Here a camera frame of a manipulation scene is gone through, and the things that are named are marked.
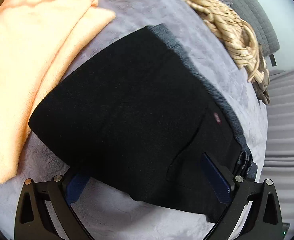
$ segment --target orange towel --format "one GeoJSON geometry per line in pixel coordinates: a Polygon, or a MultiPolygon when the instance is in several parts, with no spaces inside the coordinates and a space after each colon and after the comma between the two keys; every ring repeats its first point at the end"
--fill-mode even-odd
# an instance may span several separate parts
{"type": "Polygon", "coordinates": [[[98,0],[5,0],[0,7],[0,183],[14,177],[29,117],[112,19],[98,0]]]}

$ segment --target bed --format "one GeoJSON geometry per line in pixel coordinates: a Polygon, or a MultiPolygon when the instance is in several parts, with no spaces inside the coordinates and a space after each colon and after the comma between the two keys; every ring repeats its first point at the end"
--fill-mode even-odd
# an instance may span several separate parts
{"type": "MultiPolygon", "coordinates": [[[[222,93],[236,113],[258,165],[256,181],[259,181],[267,139],[266,106],[257,100],[252,85],[247,82],[246,71],[236,67],[200,17],[182,0],[99,0],[99,6],[116,12],[116,19],[77,55],[65,76],[119,38],[146,25],[165,23],[197,70],[222,93]]],[[[6,238],[14,239],[16,208],[24,180],[47,181],[67,169],[68,166],[31,133],[21,153],[17,176],[0,184],[0,230],[6,238]]],[[[136,202],[92,178],[72,206],[97,240],[202,239],[213,226],[205,215],[136,202]]],[[[48,209],[59,235],[66,239],[50,203],[48,209]]],[[[248,210],[249,205],[244,208],[231,238],[240,232],[248,210]]]]}

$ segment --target fabric fold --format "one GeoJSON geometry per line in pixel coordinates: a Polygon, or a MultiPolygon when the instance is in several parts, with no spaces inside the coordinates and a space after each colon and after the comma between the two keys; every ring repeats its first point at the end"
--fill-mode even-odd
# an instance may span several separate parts
{"type": "Polygon", "coordinates": [[[14,177],[36,105],[114,17],[98,0],[5,0],[0,7],[0,183],[14,177]]]}

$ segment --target white wall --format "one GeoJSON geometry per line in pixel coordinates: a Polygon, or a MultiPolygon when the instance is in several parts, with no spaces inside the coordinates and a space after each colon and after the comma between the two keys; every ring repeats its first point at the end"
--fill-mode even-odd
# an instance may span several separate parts
{"type": "Polygon", "coordinates": [[[280,50],[274,53],[276,67],[268,59],[268,68],[294,69],[294,1],[293,0],[258,0],[265,10],[276,32],[280,50]]]}

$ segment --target clothing tag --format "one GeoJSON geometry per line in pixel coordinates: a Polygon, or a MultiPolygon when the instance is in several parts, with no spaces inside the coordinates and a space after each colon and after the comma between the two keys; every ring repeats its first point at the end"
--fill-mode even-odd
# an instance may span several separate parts
{"type": "Polygon", "coordinates": [[[215,116],[215,119],[216,119],[217,123],[218,123],[218,124],[221,124],[222,121],[220,120],[218,114],[217,114],[217,113],[214,113],[214,116],[215,116]]]}

